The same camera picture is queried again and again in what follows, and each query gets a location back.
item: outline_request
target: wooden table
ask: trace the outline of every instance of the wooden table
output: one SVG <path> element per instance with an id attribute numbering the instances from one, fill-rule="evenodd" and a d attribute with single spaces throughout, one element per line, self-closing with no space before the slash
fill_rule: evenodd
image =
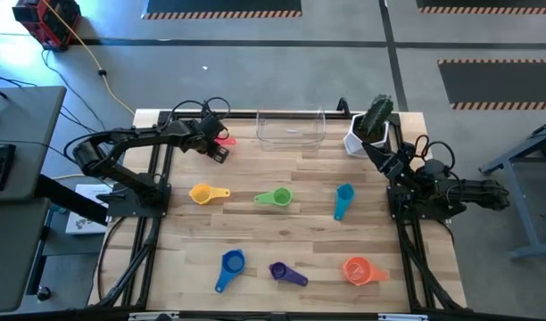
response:
<path id="1" fill-rule="evenodd" d="M 134 124 L 150 127 L 158 113 L 139 110 Z M 422 113 L 404 112 L 400 118 L 406 141 L 414 142 L 426 133 Z M 346 155 L 343 137 L 349 121 L 327 120 L 327 137 L 317 152 L 264 152 L 255 137 L 255 120 L 226 119 L 224 123 L 237 139 L 224 164 L 193 151 L 174 152 L 170 210 L 162 221 L 147 308 L 409 311 L 397 230 L 387 213 L 388 182 L 370 160 Z M 135 172 L 146 172 L 150 151 L 151 147 L 128 151 L 124 165 Z M 354 186 L 356 197 L 343 221 L 335 221 L 335 189 L 347 182 Z M 188 191 L 198 183 L 229 188 L 231 197 L 197 205 Z M 256 194 L 280 186 L 294 192 L 288 207 L 253 204 Z M 128 265 L 136 222 L 127 219 L 107 248 L 101 271 L 103 293 Z M 434 221 L 422 221 L 422 232 L 429 267 L 452 298 L 465 306 L 450 235 Z M 235 249 L 244 251 L 245 271 L 218 294 L 214 287 L 221 256 Z M 349 284 L 341 266 L 352 256 L 365 257 L 388 271 L 390 281 Z M 268 266 L 277 261 L 307 276 L 308 286 L 274 281 Z M 133 302 L 142 270 L 137 275 Z M 419 273 L 415 278 L 418 297 L 424 302 Z M 95 288 L 89 303 L 96 301 Z"/>

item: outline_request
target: plant pot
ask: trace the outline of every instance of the plant pot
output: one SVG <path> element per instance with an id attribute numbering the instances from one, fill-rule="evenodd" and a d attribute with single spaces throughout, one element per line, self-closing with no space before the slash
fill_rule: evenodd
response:
<path id="1" fill-rule="evenodd" d="M 344 137 L 344 148 L 349 156 L 367 159 L 368 155 L 366 154 L 364 147 L 362 147 L 362 140 L 354 134 L 354 123 L 355 121 L 360 121 L 360 119 L 357 120 L 357 118 L 362 116 L 364 116 L 364 114 L 358 114 L 352 117 L 351 126 L 348 128 L 348 134 Z M 382 126 L 384 128 L 384 135 L 381 140 L 371 143 L 374 147 L 384 147 L 388 140 L 390 123 L 387 120 Z"/>

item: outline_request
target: concrete floor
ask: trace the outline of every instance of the concrete floor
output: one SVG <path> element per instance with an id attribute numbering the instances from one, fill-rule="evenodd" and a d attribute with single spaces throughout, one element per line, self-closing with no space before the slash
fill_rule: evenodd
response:
<path id="1" fill-rule="evenodd" d="M 41 62 L 38 43 L 22 36 L 25 30 L 12 21 L 11 3 L 14 1 L 0 0 L 0 76 L 41 86 L 61 85 Z M 303 17 L 298 20 L 142 21 L 143 4 L 141 0 L 80 1 L 86 18 L 79 32 L 85 38 L 386 40 L 377 0 L 302 0 Z M 424 15 L 417 11 L 415 0 L 388 0 L 388 5 L 398 42 L 546 43 L 546 15 Z M 393 82 L 388 50 L 364 46 L 103 45 L 91 50 L 108 70 L 112 89 L 133 108 L 169 108 L 185 99 L 222 95 L 235 108 L 315 109 L 322 105 L 332 110 L 344 96 L 353 109 L 362 110 L 378 93 L 395 98 L 394 89 L 399 85 Z M 546 58 L 544 50 L 399 49 L 397 55 L 409 110 L 424 112 L 430 136 L 453 147 L 460 177 L 480 178 L 476 170 L 480 165 L 546 122 L 546 111 L 453 111 L 436 65 L 437 59 Z M 72 46 L 67 53 L 51 54 L 50 62 L 108 128 L 129 126 L 131 116 L 106 94 L 83 48 Z M 67 94 L 65 106 L 98 129 L 72 93 Z M 52 145 L 61 147 L 85 133 L 61 118 Z M 434 150 L 434 156 L 447 160 L 441 149 Z M 60 156 L 48 154 L 47 175 L 76 172 Z M 504 182 L 501 175 L 494 176 Z M 64 184 L 78 182 L 73 179 Z M 492 212 L 470 206 L 453 221 L 468 306 L 482 312 L 546 318 L 546 258 L 508 259 L 509 251 L 526 245 L 516 209 Z M 49 262 L 48 269 L 57 269 L 69 259 L 79 267 L 71 279 L 90 283 L 89 267 L 94 266 L 95 256 L 64 257 L 62 262 Z M 24 302 L 20 311 L 83 307 L 89 288 L 70 290 L 67 280 L 46 274 L 44 283 L 56 287 L 61 298 L 41 304 Z"/>

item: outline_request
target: floor mat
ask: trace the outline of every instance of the floor mat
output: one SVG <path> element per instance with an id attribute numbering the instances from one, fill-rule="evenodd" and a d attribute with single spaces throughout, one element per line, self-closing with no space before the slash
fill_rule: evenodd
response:
<path id="1" fill-rule="evenodd" d="M 146 0 L 142 19 L 296 18 L 301 0 Z"/>
<path id="2" fill-rule="evenodd" d="M 416 0 L 422 13 L 546 14 L 546 0 Z"/>
<path id="3" fill-rule="evenodd" d="M 455 110 L 546 110 L 546 59 L 447 59 L 438 66 Z"/>

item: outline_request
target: paper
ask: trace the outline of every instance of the paper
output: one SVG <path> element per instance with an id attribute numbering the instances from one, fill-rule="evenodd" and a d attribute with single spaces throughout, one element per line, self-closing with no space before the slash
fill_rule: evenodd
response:
<path id="1" fill-rule="evenodd" d="M 87 197 L 91 201 L 95 201 L 105 208 L 108 208 L 108 204 L 102 204 L 96 196 L 98 194 L 110 193 L 112 187 L 105 184 L 89 185 L 78 184 L 75 187 L 75 192 Z M 66 234 L 70 235 L 82 235 L 82 234 L 101 234 L 106 232 L 106 226 L 97 224 L 89 219 L 82 218 L 79 214 L 71 212 L 69 214 L 69 221 L 67 222 Z"/>

